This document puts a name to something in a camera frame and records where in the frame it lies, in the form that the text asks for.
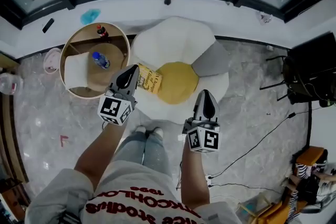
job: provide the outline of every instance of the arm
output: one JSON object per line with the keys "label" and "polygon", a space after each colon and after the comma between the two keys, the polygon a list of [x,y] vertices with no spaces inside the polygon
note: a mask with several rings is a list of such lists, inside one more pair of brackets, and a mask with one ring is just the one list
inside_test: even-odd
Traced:
{"label": "arm", "polygon": [[336,182],[336,175],[328,175],[324,173],[314,172],[314,174],[321,180]]}
{"label": "arm", "polygon": [[182,156],[181,196],[182,203],[191,209],[210,203],[209,188],[202,166],[202,155],[190,151],[187,137]]}
{"label": "arm", "polygon": [[86,175],[95,190],[100,178],[120,142],[127,123],[122,126],[108,124],[95,141],[79,157],[75,170]]}
{"label": "arm", "polygon": [[94,189],[110,163],[126,124],[108,124],[79,157],[75,169],[63,169],[32,201],[25,223],[58,223],[66,210],[68,197],[75,196],[79,210],[92,198]]}

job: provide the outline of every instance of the yellow cushion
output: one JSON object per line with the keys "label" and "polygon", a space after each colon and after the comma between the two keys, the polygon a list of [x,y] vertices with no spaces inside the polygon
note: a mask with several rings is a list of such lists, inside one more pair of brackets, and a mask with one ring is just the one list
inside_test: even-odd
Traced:
{"label": "yellow cushion", "polygon": [[193,94],[198,84],[198,75],[191,65],[183,62],[165,63],[157,73],[162,75],[157,96],[168,104],[184,102]]}
{"label": "yellow cushion", "polygon": [[268,224],[284,224],[288,218],[289,205],[283,205],[267,218]]}

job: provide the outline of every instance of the gray cushion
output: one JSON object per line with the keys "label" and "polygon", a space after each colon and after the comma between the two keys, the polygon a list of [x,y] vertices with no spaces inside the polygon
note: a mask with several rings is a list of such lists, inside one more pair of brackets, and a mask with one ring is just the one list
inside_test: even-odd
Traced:
{"label": "gray cushion", "polygon": [[228,54],[222,44],[215,41],[192,64],[199,77],[224,74],[228,71]]}

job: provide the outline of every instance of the white cable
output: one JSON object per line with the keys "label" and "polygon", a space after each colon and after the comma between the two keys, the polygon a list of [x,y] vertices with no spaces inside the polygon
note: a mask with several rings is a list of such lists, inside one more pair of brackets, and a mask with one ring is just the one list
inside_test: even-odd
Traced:
{"label": "white cable", "polygon": [[306,83],[304,86],[306,86],[306,85],[312,85],[312,86],[313,86],[313,89],[314,89],[314,93],[317,95],[317,97],[318,97],[319,99],[321,99],[321,100],[325,100],[325,101],[329,102],[329,100],[327,100],[327,99],[323,99],[323,98],[321,98],[321,97],[317,94],[317,92],[316,92],[315,87],[314,87],[313,84],[311,84],[311,83]]}

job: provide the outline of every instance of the black cable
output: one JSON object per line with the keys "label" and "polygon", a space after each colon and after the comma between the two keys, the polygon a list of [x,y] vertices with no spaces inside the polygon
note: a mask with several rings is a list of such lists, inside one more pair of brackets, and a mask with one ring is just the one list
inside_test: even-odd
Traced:
{"label": "black cable", "polygon": [[182,181],[182,179],[180,178],[181,172],[182,172],[182,161],[180,162],[180,170],[178,170],[178,171],[179,171],[179,180],[177,182],[176,191],[180,188],[181,181]]}
{"label": "black cable", "polygon": [[106,121],[103,121],[103,124],[101,125],[101,131],[104,130],[104,123],[106,123]]}
{"label": "black cable", "polygon": [[271,134],[277,127],[279,127],[286,119],[292,118],[295,116],[295,113],[290,114],[288,117],[286,117],[284,120],[282,120],[272,131],[270,131],[268,134],[266,134],[259,142],[256,144],[253,148],[251,148],[248,152],[246,152],[244,155],[236,159],[233,163],[231,163],[229,166],[227,166],[220,174],[216,176],[209,176],[209,179],[215,178],[217,176],[220,176],[222,173],[224,173],[226,170],[228,170],[232,165],[234,165],[237,161],[239,161],[241,158],[245,157],[247,154],[249,154],[252,150],[254,150],[269,134]]}
{"label": "black cable", "polygon": [[218,185],[218,184],[215,184],[215,185],[209,185],[209,188],[211,187],[214,187],[214,186],[218,186],[218,187],[224,187],[224,186],[228,186],[228,185],[235,185],[235,186],[243,186],[243,187],[246,187],[246,188],[251,188],[251,189],[266,189],[266,190],[271,190],[271,191],[274,191],[275,193],[278,193],[280,195],[282,195],[282,193],[274,190],[274,189],[271,189],[271,188],[263,188],[263,187],[249,187],[249,186],[246,186],[244,184],[237,184],[237,183],[226,183],[226,184],[222,184],[222,185]]}
{"label": "black cable", "polygon": [[[234,165],[237,161],[239,161],[241,158],[245,157],[248,153],[250,153],[252,150],[254,150],[269,134],[271,134],[276,128],[278,128],[286,119],[290,119],[298,114],[303,114],[303,113],[308,113],[309,111],[313,111],[313,110],[317,110],[317,109],[322,109],[321,108],[316,108],[316,109],[312,109],[312,110],[307,110],[307,111],[302,111],[302,112],[298,112],[298,113],[291,113],[288,115],[288,117],[286,117],[284,120],[282,120],[272,131],[270,131],[268,134],[266,134],[259,142],[258,144],[256,144],[253,148],[251,148],[247,153],[245,153],[243,156],[239,157],[238,159],[236,159],[233,163],[231,163],[228,167],[226,167],[220,174],[216,175],[216,176],[209,176],[209,179],[215,178],[217,176],[220,176],[221,174],[223,174],[226,170],[228,170],[232,165]],[[179,180],[176,186],[176,190],[178,190],[180,188],[181,185],[181,179],[180,179],[180,173],[179,173]]]}
{"label": "black cable", "polygon": [[[312,109],[312,110],[310,110],[310,111],[317,110],[317,109],[324,109],[324,107],[320,107],[320,108]],[[307,111],[302,111],[302,112],[299,112],[299,113],[296,113],[296,115],[298,115],[298,114],[303,114],[303,113],[307,113],[307,112],[309,112],[309,110],[307,110]]]}

